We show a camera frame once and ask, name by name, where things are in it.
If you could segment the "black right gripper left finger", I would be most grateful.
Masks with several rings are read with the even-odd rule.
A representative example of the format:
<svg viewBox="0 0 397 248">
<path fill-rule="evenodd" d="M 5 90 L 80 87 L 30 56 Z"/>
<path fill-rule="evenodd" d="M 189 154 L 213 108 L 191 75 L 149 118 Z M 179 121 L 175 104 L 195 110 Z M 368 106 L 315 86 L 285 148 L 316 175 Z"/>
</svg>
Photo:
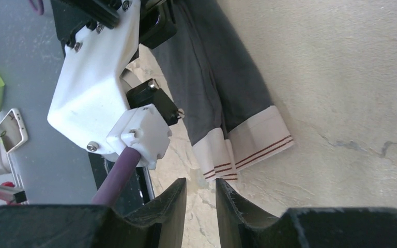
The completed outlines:
<svg viewBox="0 0 397 248">
<path fill-rule="evenodd" d="M 102 205 L 0 206 L 0 247 L 181 247 L 185 178 L 126 216 Z"/>
</svg>

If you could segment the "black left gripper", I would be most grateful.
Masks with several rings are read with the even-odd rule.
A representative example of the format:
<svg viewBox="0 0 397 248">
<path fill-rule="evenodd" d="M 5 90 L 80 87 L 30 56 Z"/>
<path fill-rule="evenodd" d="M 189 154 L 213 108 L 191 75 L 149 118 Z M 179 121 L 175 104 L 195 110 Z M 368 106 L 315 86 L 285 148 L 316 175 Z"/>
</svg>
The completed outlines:
<svg viewBox="0 0 397 248">
<path fill-rule="evenodd" d="M 103 25 L 115 28 L 119 23 L 119 10 L 127 10 L 132 1 L 52 1 L 56 33 L 65 50 L 78 49 L 76 33 L 83 27 L 101 31 Z M 139 45 L 155 48 L 171 38 L 177 31 L 171 1 L 140 1 Z M 131 63 L 139 55 L 139 47 Z M 140 83 L 126 93 L 131 107 L 154 104 L 166 123 L 178 122 L 178 108 L 159 90 L 154 80 Z"/>
</svg>

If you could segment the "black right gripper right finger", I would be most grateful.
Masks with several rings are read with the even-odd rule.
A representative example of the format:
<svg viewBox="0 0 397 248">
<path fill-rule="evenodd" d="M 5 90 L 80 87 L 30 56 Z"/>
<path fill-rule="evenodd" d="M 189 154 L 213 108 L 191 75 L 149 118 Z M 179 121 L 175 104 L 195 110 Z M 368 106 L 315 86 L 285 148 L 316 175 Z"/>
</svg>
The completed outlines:
<svg viewBox="0 0 397 248">
<path fill-rule="evenodd" d="M 222 247 L 397 247 L 397 209 L 289 208 L 275 216 L 216 180 Z"/>
</svg>

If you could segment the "dark grey boxer underwear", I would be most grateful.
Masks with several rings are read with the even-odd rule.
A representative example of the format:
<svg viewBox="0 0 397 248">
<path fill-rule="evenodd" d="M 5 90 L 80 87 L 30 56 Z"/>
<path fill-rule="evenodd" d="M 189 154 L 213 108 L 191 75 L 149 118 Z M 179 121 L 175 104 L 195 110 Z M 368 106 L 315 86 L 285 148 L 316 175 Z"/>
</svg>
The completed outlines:
<svg viewBox="0 0 397 248">
<path fill-rule="evenodd" d="M 294 145 L 256 64 L 216 1 L 174 1 L 176 34 L 152 49 L 207 181 L 236 180 Z"/>
</svg>

